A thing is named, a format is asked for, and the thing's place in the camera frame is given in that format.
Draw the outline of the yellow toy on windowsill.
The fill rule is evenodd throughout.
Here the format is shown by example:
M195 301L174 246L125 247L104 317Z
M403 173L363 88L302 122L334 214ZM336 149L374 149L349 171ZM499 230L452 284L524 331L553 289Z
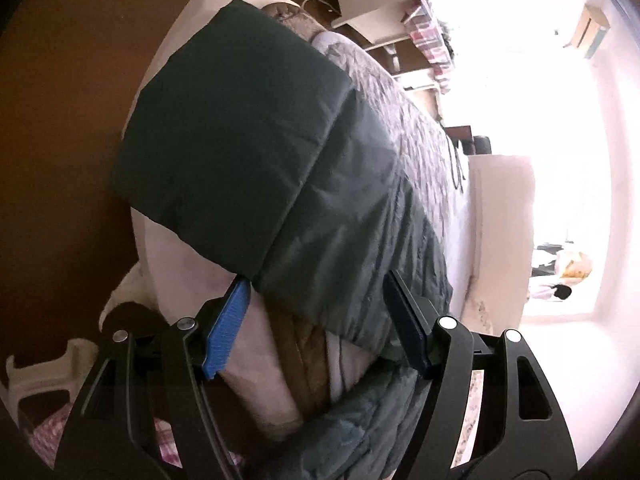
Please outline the yellow toy on windowsill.
M584 280L592 272L591 260L580 250L565 249L558 259L561 278Z

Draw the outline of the cream floral blanket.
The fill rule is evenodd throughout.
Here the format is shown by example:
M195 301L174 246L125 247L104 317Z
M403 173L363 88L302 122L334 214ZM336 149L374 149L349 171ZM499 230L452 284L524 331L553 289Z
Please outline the cream floral blanket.
M482 300L466 300L461 321L471 332L491 336L494 336L496 333L494 323L491 321L490 315ZM451 463L452 468L461 466L471 459L477 428L480 423L484 382L484 370L473 370L468 398L466 399L462 428L456 452L454 452L454 458Z

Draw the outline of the white headboard panel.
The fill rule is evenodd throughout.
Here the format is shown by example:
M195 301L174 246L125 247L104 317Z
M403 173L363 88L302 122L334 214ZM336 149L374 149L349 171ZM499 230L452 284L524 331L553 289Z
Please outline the white headboard panel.
M528 160L470 158L475 250L468 299L499 335L521 323L534 250L535 177Z

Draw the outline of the dark green puffer jacket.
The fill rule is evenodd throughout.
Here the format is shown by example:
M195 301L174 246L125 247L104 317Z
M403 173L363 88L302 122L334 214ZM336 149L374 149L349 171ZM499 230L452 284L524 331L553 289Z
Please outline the dark green puffer jacket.
M234 0L141 91L113 182L132 208L265 300L376 355L262 476L392 474L428 387L405 366L383 281L398 272L439 312L452 290L418 187L344 70Z

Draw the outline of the white plastic stool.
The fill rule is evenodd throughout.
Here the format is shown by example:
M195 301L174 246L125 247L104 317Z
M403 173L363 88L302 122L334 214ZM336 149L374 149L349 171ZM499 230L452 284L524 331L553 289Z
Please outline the white plastic stool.
M9 356L6 359L9 414L17 420L21 400L52 391L66 391L74 402L98 353L99 347L94 342L73 338L67 341L64 354L52 361L17 367L15 356Z

